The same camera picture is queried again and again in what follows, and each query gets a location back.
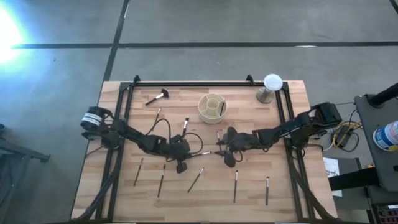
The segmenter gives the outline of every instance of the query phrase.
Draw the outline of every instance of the beige cup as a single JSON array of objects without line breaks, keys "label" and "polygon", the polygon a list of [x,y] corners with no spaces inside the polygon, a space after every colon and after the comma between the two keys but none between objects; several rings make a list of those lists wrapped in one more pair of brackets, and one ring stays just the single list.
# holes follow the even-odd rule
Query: beige cup
[{"label": "beige cup", "polygon": [[222,121],[226,114],[225,98],[216,93],[209,93],[200,98],[199,117],[208,124]]}]

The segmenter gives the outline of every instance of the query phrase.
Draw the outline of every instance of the concrete floor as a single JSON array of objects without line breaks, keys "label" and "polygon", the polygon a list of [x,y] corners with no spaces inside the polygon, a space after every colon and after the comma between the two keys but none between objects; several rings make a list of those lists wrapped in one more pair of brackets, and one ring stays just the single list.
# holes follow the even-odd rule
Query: concrete floor
[{"label": "concrete floor", "polygon": [[[25,44],[111,43],[123,0],[5,0]],[[398,41],[388,0],[134,0],[121,42]],[[98,101],[110,49],[20,49],[0,64],[0,123],[6,137],[51,154],[31,162],[6,223],[69,219],[87,141],[79,126]],[[242,80],[268,73],[305,80],[311,104],[353,101],[398,82],[398,47],[119,49],[111,80]],[[353,105],[340,106],[344,116]],[[328,157],[372,163],[358,149]],[[325,137],[324,146],[330,140]],[[360,216],[356,212],[347,216]]]}]

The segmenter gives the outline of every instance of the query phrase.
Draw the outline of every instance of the wooden table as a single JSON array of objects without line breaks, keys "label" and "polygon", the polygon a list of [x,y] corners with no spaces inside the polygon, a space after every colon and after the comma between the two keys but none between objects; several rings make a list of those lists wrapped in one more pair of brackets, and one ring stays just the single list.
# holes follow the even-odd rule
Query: wooden table
[{"label": "wooden table", "polygon": [[[120,82],[104,82],[98,106],[114,112]],[[309,109],[303,81],[289,81],[294,113]],[[229,126],[238,132],[251,133],[253,129],[273,128],[280,124],[276,100],[262,104],[256,99],[258,87],[172,87],[169,99],[160,99],[146,107],[144,104],[159,94],[160,88],[135,87],[129,125],[146,133],[154,123],[155,114],[162,108],[160,118],[170,121],[172,136],[180,134],[185,117],[189,116],[188,131],[197,133],[204,142],[203,152],[217,151],[216,132],[225,133]],[[226,97],[225,119],[218,124],[206,124],[198,116],[197,104],[207,93]],[[159,123],[154,134],[168,136],[165,123]],[[195,136],[189,136],[192,151],[200,147]],[[88,152],[100,141],[93,141]],[[103,175],[106,150],[90,155],[84,163],[72,218],[83,213],[98,193]],[[137,185],[133,187],[141,158],[144,163]],[[306,148],[305,165],[310,188],[320,203],[333,216],[335,204],[328,177],[317,147]],[[250,150],[243,153],[243,161],[236,167],[227,167],[215,154],[187,160],[188,170],[176,173],[176,162],[166,163],[163,157],[144,154],[136,144],[126,141],[123,155],[114,222],[291,222],[297,221],[283,141],[264,153]],[[157,198],[163,165],[166,171],[160,198]],[[204,167],[205,171],[190,193],[189,186]],[[236,203],[233,203],[234,176],[239,170]],[[266,176],[270,176],[269,205],[265,205]],[[109,194],[105,200],[106,215]],[[306,206],[301,192],[302,207]]]}]

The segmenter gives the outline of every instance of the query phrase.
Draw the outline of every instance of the gray floor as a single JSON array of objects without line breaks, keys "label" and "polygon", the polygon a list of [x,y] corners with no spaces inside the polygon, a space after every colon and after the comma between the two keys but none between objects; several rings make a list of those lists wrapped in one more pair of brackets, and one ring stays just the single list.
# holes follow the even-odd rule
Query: gray floor
[{"label": "gray floor", "polygon": [[[111,43],[122,4],[6,0],[0,6],[25,44],[61,44]],[[134,0],[121,42],[398,41],[397,24],[388,0]],[[79,123],[98,101],[110,49],[14,52],[14,59],[0,63],[0,123],[8,126],[10,141],[52,156],[48,164],[30,163],[6,223],[65,221],[87,145]],[[260,79],[276,73],[285,80],[305,80],[311,104],[342,103],[398,82],[397,57],[398,47],[119,49],[111,80],[134,75],[143,80],[242,80],[247,74]],[[354,106],[339,109],[344,116]],[[372,163],[358,133],[356,151],[331,149],[325,156]],[[330,145],[328,137],[321,141]]]}]

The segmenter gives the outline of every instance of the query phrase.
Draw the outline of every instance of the paper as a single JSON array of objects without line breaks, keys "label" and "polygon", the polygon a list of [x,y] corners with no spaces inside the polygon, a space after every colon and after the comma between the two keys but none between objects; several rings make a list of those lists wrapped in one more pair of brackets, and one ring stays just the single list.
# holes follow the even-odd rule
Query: paper
[{"label": "paper", "polygon": [[[326,172],[328,174],[328,177],[335,177],[335,176],[340,175],[340,172],[338,170],[338,160],[337,159],[329,159],[329,158],[324,157],[323,162],[325,163]],[[337,196],[337,197],[343,196],[343,193],[341,192],[341,190],[332,191],[331,194],[333,196]]]}]

